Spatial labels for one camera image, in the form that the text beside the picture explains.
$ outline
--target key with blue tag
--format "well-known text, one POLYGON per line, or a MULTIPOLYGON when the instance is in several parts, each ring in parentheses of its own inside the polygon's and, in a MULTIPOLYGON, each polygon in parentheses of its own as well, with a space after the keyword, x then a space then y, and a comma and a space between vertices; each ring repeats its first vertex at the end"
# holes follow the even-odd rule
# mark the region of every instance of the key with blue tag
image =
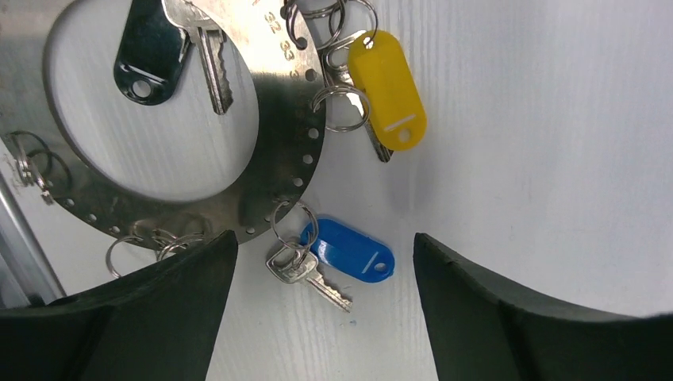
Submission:
MULTIPOLYGON (((381 282, 393 275, 395 258, 386 245, 329 218, 318 218, 317 223, 318 237, 311 252, 322 263, 367 283, 381 282)), ((300 242, 309 242, 312 232, 309 224, 300 242)))

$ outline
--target large metal key ring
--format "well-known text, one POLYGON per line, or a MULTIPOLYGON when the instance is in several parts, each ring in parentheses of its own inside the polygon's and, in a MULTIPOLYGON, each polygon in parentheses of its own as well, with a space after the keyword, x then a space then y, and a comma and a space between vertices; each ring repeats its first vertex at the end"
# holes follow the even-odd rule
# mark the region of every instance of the large metal key ring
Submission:
MULTIPOLYGON (((0 74, 21 79, 3 83, 0 133, 5 142, 7 133, 15 130, 35 134, 63 159, 66 171, 43 174, 54 184, 49 190, 58 195, 56 202, 104 233, 139 237, 142 241, 131 243, 161 249, 152 239, 157 228, 177 237, 204 233, 204 243, 233 230, 239 242, 248 241, 269 229, 265 221, 269 210, 280 202, 299 200, 313 176, 325 132, 325 111, 310 109, 311 99, 324 88, 321 63, 300 13, 295 15, 293 33, 306 40, 304 50, 292 44, 284 28, 283 0, 193 1, 224 29, 251 72, 260 128, 252 158, 233 185, 196 202, 165 202, 126 190, 102 174, 63 125, 45 68, 52 30, 77 10, 71 9, 73 3, 4 0, 0 12, 5 31, 0 37, 0 74), (304 162, 305 156, 311 156, 310 164, 304 162), (71 179, 65 179, 64 172, 71 179)), ((101 80, 113 78, 110 74, 101 80)), ((8 146, 16 154, 13 144, 8 146)))

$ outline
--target key with yellow tag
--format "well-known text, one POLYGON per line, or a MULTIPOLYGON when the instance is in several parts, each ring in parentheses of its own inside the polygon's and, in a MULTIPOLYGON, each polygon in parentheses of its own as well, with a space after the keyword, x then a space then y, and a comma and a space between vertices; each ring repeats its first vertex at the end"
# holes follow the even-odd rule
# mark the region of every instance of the key with yellow tag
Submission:
POLYGON ((428 122, 399 41, 382 30, 363 34, 351 45, 348 70, 369 98, 371 124, 381 143, 394 151, 415 147, 428 122))

